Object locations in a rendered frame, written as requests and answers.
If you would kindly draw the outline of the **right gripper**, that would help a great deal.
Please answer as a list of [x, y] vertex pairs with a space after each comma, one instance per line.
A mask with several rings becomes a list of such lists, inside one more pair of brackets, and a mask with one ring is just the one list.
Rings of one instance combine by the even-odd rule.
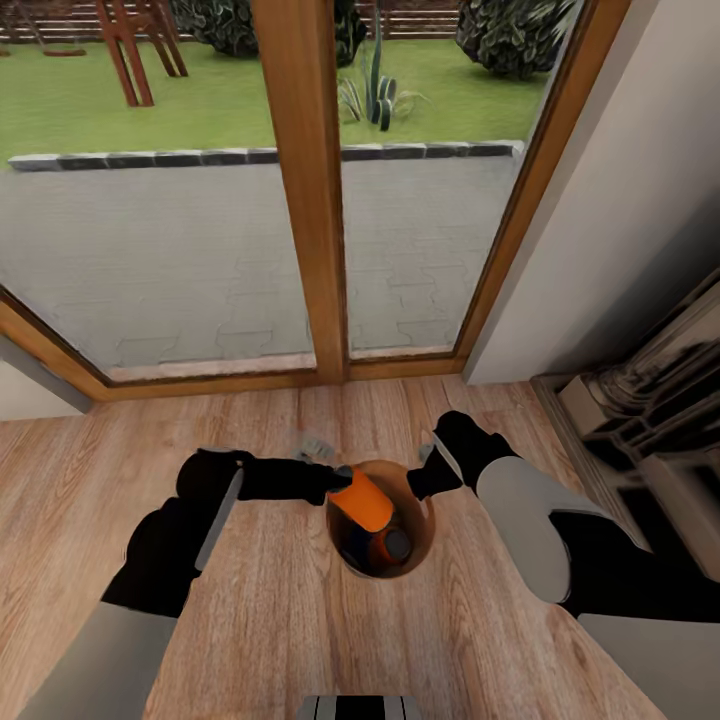
[[463, 482], [457, 474], [442, 474], [438, 472], [430, 458], [427, 459], [426, 465], [421, 469], [413, 469], [407, 473], [407, 481], [411, 486], [413, 495], [423, 498], [425, 495], [434, 495], [443, 491], [458, 489]]

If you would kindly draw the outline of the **can of soda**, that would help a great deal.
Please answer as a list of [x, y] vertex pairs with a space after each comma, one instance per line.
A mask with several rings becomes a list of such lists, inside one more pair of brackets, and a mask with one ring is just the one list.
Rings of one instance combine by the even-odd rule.
[[364, 532], [372, 536], [372, 540], [366, 546], [366, 564], [370, 563], [376, 570], [384, 571], [398, 567], [408, 559], [411, 542], [401, 528], [386, 528], [380, 534], [372, 534], [368, 530]]
[[[338, 476], [353, 478], [352, 485], [330, 491], [332, 502], [356, 524], [372, 534], [380, 534], [386, 528], [399, 528], [390, 526], [394, 518], [394, 504], [392, 500], [376, 488], [366, 474], [358, 468], [344, 466], [335, 472]], [[352, 528], [354, 529], [356, 528]]]
[[372, 540], [370, 534], [366, 534], [362, 528], [356, 528], [345, 539], [341, 547], [341, 555], [355, 568], [357, 571], [362, 569], [366, 564], [366, 546]]

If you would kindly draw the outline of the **trash can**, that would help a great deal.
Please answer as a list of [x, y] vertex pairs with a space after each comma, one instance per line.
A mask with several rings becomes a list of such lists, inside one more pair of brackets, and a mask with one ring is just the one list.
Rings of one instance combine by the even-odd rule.
[[354, 575], [365, 580], [392, 580], [414, 572], [428, 556], [436, 535], [436, 514], [431, 495], [423, 499], [428, 508], [428, 518], [425, 519], [420, 498], [413, 495], [411, 486], [407, 481], [409, 470], [392, 461], [373, 459], [354, 464], [351, 468], [358, 468], [362, 474], [368, 476], [376, 484], [376, 488], [386, 494], [394, 504], [394, 518], [390, 526], [398, 526], [409, 536], [410, 555], [398, 567], [384, 571], [376, 570], [370, 563], [357, 571], [342, 555], [341, 547], [345, 539], [353, 532], [356, 526], [334, 502], [330, 491], [326, 494], [325, 523], [328, 537], [332, 546], [346, 568]]

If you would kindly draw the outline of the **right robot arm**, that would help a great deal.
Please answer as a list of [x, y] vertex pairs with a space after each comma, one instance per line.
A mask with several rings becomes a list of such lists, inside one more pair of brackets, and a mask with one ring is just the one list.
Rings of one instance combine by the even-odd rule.
[[470, 415], [443, 415], [432, 436], [407, 473], [415, 497], [471, 487], [526, 587], [564, 607], [667, 720], [720, 720], [720, 583], [643, 551]]

